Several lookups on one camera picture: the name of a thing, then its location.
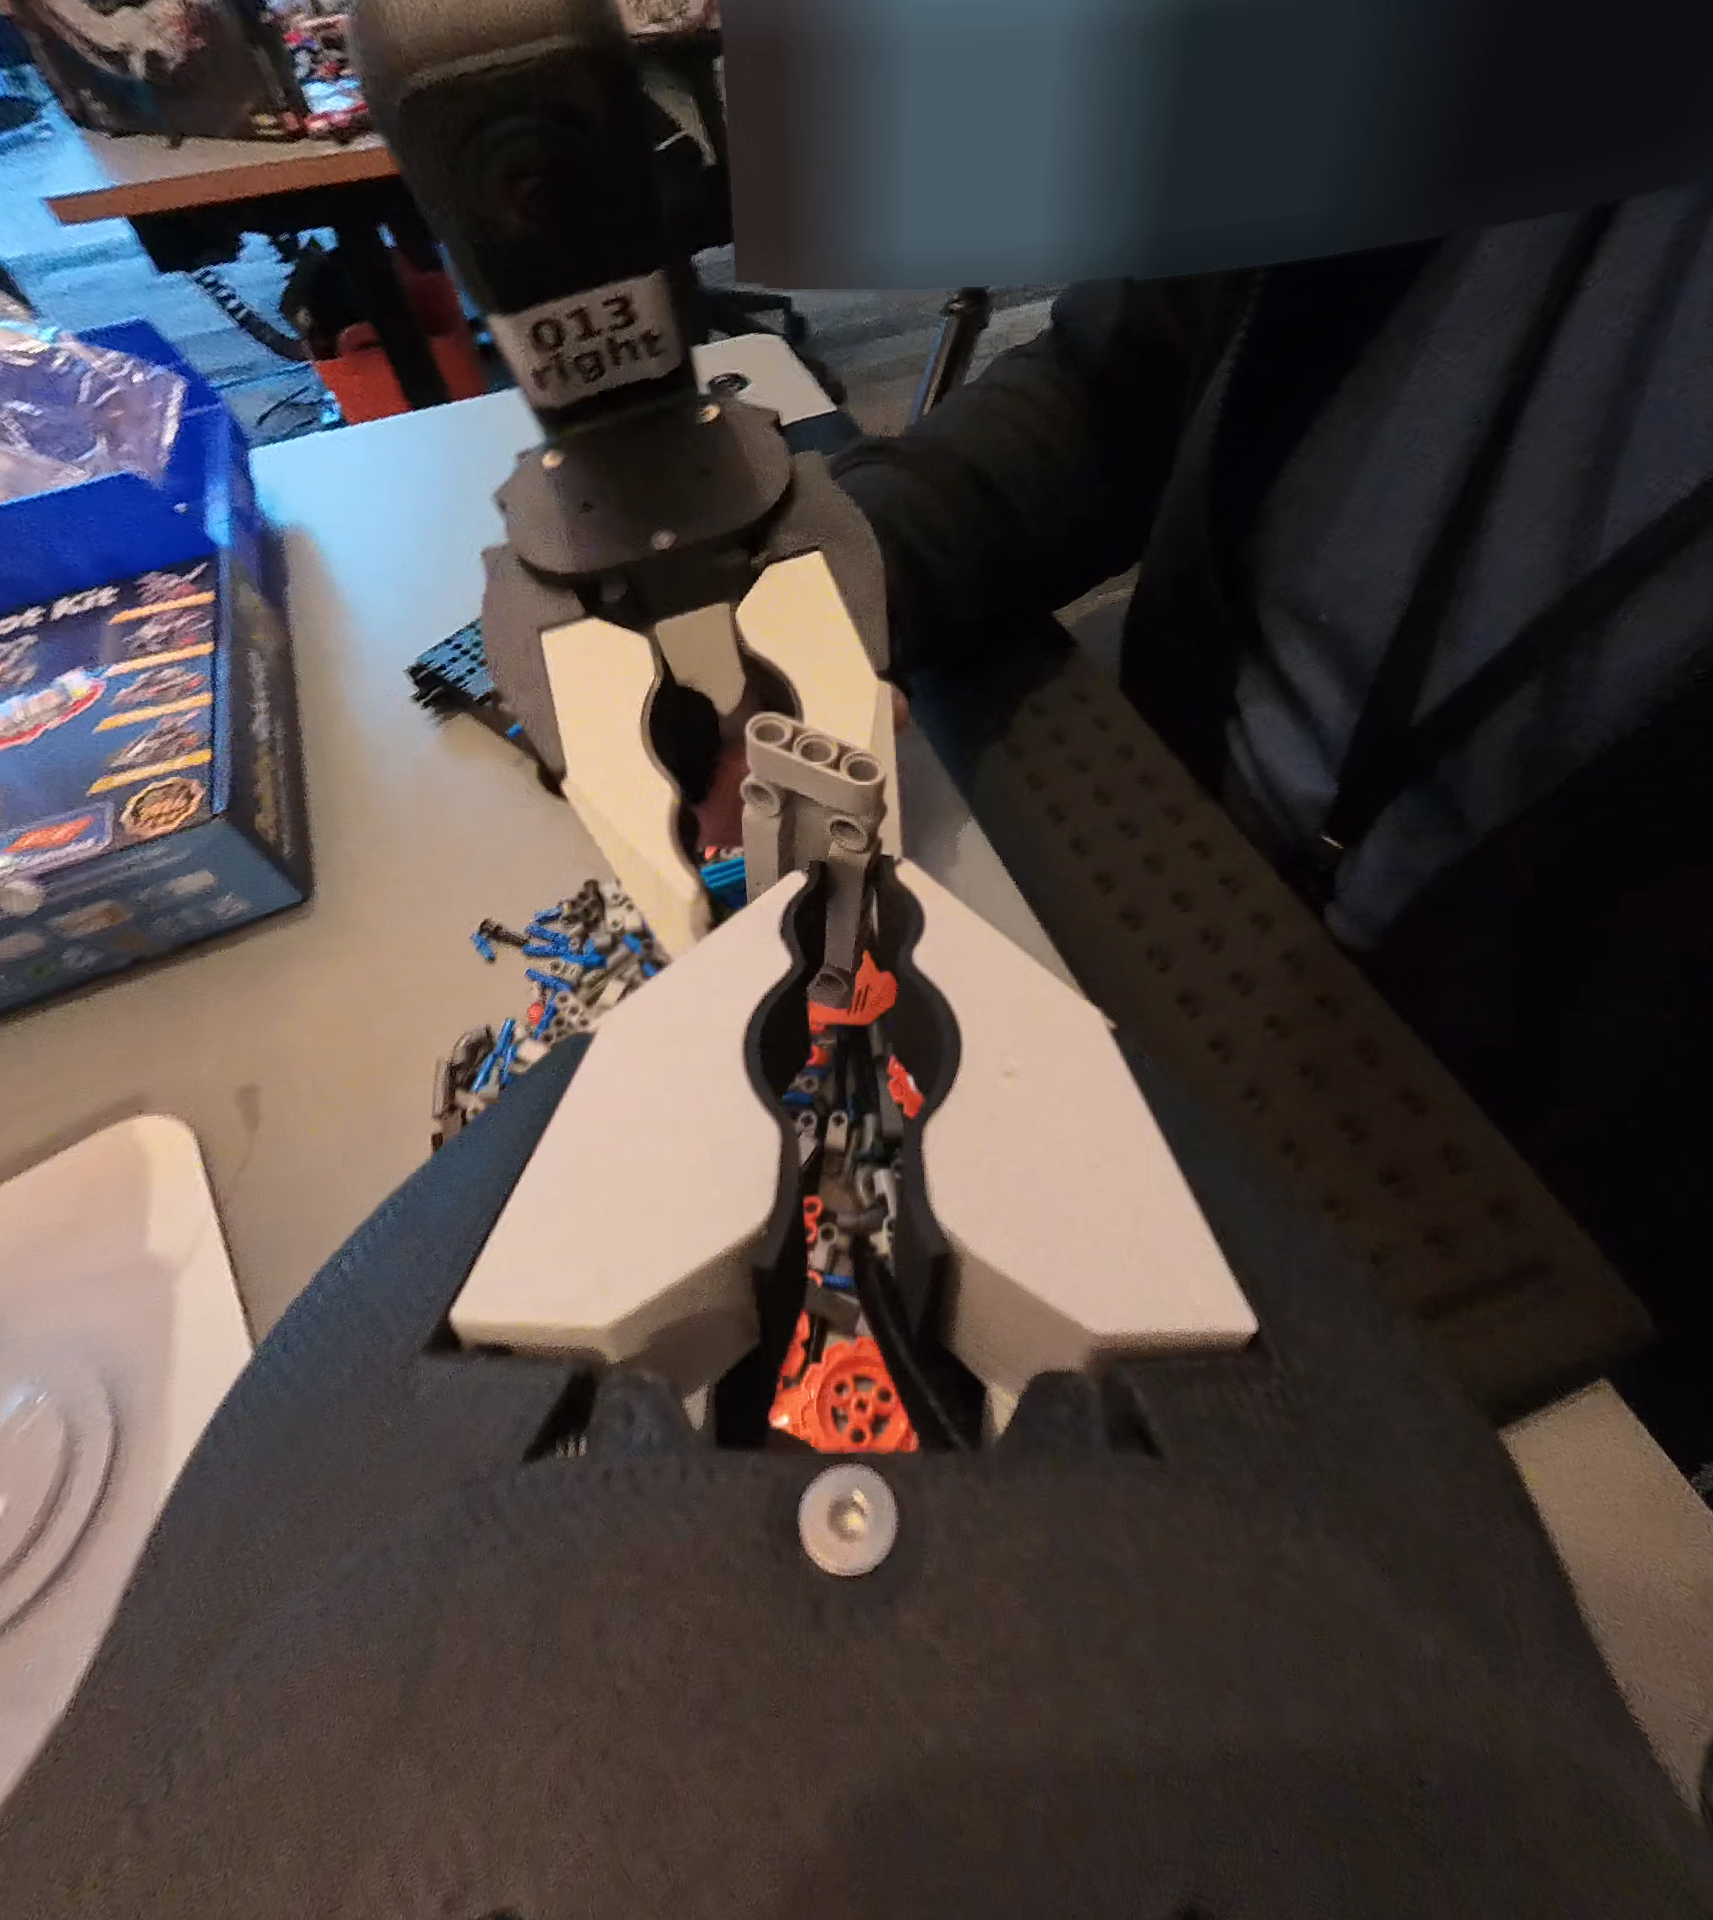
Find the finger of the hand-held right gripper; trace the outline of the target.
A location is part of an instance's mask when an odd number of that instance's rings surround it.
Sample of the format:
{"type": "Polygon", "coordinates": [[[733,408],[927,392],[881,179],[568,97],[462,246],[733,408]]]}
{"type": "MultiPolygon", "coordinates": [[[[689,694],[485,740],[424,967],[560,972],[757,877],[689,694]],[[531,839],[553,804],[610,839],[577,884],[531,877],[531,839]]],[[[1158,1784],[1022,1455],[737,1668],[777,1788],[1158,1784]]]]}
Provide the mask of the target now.
{"type": "Polygon", "coordinates": [[[683,850],[680,792],[652,746],[662,670],[646,635],[600,618],[549,630],[549,683],[564,756],[563,792],[671,955],[712,924],[683,850]]]}
{"type": "Polygon", "coordinates": [[[785,859],[811,854],[794,839],[782,852],[781,801],[767,775],[768,740],[794,748],[822,736],[879,770],[877,850],[903,855],[900,784],[892,694],[868,659],[853,613],[827,561],[771,563],[737,605],[738,651],[788,688],[786,707],[757,707],[745,725],[745,875],[782,875],[785,859]]]}

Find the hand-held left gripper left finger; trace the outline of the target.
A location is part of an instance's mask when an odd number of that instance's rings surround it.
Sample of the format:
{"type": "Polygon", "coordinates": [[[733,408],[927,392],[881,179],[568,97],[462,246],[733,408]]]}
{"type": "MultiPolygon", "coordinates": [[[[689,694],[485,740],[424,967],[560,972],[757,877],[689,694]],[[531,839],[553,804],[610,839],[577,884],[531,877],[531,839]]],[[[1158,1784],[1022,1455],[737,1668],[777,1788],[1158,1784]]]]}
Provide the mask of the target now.
{"type": "Polygon", "coordinates": [[[785,875],[595,1027],[452,1299],[464,1347],[632,1366],[686,1405],[753,1349],[782,1127],[748,1025],[804,891],[785,875]]]}

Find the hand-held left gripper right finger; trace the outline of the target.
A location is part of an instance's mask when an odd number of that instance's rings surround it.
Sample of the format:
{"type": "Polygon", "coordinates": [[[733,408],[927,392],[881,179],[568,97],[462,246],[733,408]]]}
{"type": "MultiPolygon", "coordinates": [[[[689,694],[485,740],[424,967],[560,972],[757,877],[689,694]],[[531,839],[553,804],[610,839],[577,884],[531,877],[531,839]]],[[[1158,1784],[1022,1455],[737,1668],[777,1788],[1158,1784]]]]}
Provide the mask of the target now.
{"type": "Polygon", "coordinates": [[[1107,1015],[935,875],[897,872],[921,913],[910,965],[961,1035],[946,1090],[913,1068],[956,1264],[939,1336],[992,1427],[1041,1373],[1247,1349],[1255,1310],[1107,1015]]]}

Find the black perforated block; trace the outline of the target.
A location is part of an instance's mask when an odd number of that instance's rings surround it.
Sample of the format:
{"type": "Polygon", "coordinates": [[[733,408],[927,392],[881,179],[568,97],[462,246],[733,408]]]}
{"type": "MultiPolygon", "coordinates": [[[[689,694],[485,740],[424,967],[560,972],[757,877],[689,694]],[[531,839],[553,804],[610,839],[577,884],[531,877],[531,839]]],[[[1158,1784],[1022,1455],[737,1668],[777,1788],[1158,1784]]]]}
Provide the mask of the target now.
{"type": "Polygon", "coordinates": [[[488,672],[480,618],[424,648],[408,661],[406,677],[418,707],[437,717],[470,717],[518,751],[535,753],[529,730],[504,704],[488,672]]]}

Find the orange toothed wheel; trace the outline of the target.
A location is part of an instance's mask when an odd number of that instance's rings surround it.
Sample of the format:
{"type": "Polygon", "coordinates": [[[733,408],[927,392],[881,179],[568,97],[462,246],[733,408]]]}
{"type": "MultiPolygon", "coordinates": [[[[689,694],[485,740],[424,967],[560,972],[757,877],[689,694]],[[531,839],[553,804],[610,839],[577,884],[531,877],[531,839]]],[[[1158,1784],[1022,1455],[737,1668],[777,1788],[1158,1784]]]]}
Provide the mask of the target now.
{"type": "Polygon", "coordinates": [[[916,1427],[853,1286],[811,1278],[777,1366],[768,1432],[819,1453],[913,1453],[916,1427]]]}

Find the person's right forearm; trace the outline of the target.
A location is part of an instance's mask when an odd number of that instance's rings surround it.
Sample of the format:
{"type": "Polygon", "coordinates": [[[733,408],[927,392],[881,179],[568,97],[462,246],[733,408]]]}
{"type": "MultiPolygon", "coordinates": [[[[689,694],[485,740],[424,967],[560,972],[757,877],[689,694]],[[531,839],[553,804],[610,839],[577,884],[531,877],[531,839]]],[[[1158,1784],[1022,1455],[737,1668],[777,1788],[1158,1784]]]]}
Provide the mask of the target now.
{"type": "Polygon", "coordinates": [[[830,471],[883,558],[897,683],[979,666],[1146,556],[1204,378],[1265,277],[1071,283],[929,415],[844,446],[830,471]]]}

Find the black perforated mat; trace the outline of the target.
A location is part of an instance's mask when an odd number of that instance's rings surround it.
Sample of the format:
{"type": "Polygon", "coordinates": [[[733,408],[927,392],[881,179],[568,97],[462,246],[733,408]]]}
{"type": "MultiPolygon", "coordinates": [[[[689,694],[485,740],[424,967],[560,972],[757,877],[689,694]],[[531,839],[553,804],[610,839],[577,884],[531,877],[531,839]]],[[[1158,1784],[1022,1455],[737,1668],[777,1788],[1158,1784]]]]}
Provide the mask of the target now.
{"type": "Polygon", "coordinates": [[[1072,978],[1486,1413],[1648,1347],[1632,1286],[1080,648],[914,712],[1072,978]]]}

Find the long wooden office desk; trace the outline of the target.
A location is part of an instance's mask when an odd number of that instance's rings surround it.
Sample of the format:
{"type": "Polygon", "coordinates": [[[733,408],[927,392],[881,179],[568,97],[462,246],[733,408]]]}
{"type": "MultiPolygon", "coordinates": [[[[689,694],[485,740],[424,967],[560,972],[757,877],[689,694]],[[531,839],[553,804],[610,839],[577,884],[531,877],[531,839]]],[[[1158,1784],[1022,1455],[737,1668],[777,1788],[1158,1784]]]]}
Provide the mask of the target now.
{"type": "Polygon", "coordinates": [[[399,179],[377,134],[331,137],[169,142],[156,134],[77,131],[53,182],[38,187],[66,228],[184,213],[399,179]]]}

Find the blue storage bin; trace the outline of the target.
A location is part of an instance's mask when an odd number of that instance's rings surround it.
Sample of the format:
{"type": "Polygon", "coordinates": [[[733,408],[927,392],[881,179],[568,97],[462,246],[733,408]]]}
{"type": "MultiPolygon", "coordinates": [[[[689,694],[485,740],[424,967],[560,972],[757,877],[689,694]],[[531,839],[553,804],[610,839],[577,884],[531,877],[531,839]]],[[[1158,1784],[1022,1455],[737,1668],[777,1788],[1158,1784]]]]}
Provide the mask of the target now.
{"type": "Polygon", "coordinates": [[[279,533],[258,505],[244,429],[216,390],[148,321],[87,328],[79,337],[177,374],[184,392],[162,477],[122,471],[65,494],[69,505],[54,524],[63,535],[53,563],[59,587],[94,587],[193,559],[226,561],[284,611],[279,533]]]}

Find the blue toy kit box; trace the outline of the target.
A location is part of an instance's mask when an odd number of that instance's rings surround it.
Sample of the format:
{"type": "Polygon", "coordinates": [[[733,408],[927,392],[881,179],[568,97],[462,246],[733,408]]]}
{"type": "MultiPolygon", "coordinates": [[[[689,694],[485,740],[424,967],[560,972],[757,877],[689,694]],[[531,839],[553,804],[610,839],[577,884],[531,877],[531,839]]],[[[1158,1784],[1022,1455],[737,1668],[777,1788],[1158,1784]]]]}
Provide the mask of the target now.
{"type": "Polygon", "coordinates": [[[0,1019],[313,896],[248,458],[0,505],[0,1019]]]}

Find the clear plastic bag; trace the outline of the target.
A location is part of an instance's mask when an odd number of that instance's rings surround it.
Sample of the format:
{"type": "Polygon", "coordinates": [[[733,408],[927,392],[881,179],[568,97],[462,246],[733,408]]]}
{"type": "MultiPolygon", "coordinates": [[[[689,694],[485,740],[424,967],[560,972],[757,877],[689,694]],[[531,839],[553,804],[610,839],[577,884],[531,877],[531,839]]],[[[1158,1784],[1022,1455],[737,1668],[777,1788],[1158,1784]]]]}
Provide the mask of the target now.
{"type": "Polygon", "coordinates": [[[0,294],[0,505],[122,471],[158,482],[190,405],[187,375],[0,294]]]}

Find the wooden book stand, white base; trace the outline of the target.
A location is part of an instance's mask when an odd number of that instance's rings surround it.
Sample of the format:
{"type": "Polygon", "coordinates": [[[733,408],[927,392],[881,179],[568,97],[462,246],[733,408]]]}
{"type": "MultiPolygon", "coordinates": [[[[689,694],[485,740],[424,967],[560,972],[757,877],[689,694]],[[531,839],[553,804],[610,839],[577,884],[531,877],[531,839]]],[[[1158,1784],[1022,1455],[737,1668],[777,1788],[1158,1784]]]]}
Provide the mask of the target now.
{"type": "Polygon", "coordinates": [[[0,1184],[0,1807],[251,1347],[183,1119],[129,1116],[0,1184]]]}

